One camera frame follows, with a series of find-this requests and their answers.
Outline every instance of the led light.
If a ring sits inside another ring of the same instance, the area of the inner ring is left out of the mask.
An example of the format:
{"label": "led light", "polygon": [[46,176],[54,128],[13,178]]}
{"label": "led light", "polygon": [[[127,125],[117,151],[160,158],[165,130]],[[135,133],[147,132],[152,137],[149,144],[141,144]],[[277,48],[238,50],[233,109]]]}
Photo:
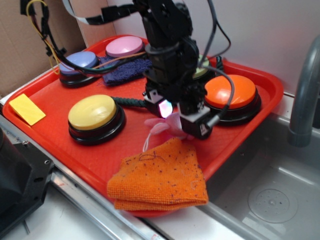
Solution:
{"label": "led light", "polygon": [[164,100],[164,101],[160,102],[158,104],[158,107],[159,107],[160,115],[164,119],[166,117],[168,117],[170,114],[172,114],[172,112],[174,111],[174,108],[173,108],[171,102],[169,102],[168,100]]}

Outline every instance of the ribbon cable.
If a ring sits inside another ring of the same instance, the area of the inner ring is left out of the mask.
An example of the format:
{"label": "ribbon cable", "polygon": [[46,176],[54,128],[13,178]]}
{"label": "ribbon cable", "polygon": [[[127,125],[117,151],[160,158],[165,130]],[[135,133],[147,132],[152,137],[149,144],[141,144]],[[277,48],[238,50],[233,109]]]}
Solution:
{"label": "ribbon cable", "polygon": [[76,18],[78,21],[88,25],[101,25],[111,23],[115,20],[129,16],[130,14],[138,11],[133,4],[126,4],[122,6],[104,7],[101,9],[102,15],[97,15],[93,17],[79,17],[76,16],[71,6],[70,0],[62,0],[62,2],[65,9],[71,16]]}

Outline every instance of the stainless steel sink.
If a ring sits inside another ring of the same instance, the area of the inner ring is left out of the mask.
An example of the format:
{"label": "stainless steel sink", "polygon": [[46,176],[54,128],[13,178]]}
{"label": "stainless steel sink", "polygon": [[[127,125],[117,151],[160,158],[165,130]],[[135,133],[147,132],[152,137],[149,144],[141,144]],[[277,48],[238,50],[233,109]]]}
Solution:
{"label": "stainless steel sink", "polygon": [[288,125],[270,115],[207,181],[200,209],[245,239],[320,239],[320,131],[298,148]]}

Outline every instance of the orange towel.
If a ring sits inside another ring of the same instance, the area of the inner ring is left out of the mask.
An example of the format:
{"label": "orange towel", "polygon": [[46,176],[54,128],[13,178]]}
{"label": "orange towel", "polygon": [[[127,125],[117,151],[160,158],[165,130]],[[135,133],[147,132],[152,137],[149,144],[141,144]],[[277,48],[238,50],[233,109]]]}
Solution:
{"label": "orange towel", "polygon": [[124,158],[107,193],[116,209],[127,211],[172,211],[208,202],[196,150],[178,138]]}

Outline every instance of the black machine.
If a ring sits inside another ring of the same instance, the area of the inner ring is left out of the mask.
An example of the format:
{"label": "black machine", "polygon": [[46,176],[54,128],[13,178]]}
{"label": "black machine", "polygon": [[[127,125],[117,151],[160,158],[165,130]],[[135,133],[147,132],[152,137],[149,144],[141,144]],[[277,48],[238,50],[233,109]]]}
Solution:
{"label": "black machine", "polygon": [[44,203],[53,167],[33,144],[13,145],[0,128],[0,239]]}
{"label": "black machine", "polygon": [[[69,9],[66,7],[69,13],[74,15],[70,11],[69,0],[62,1],[69,6]],[[210,8],[211,12],[214,11],[212,3]],[[208,138],[230,102],[217,115],[204,105],[206,90],[203,84],[193,80],[200,65],[199,49],[191,39],[193,26],[187,6],[175,4],[172,0],[133,0],[133,4],[109,6],[102,8],[101,12],[102,15],[85,18],[84,22],[90,25],[106,24],[139,12],[149,42],[145,51],[152,62],[152,68],[144,73],[147,79],[144,93],[146,107],[161,117],[159,104],[167,100],[177,105],[184,132],[198,139]],[[214,34],[216,26],[219,26],[215,12],[213,21]]]}

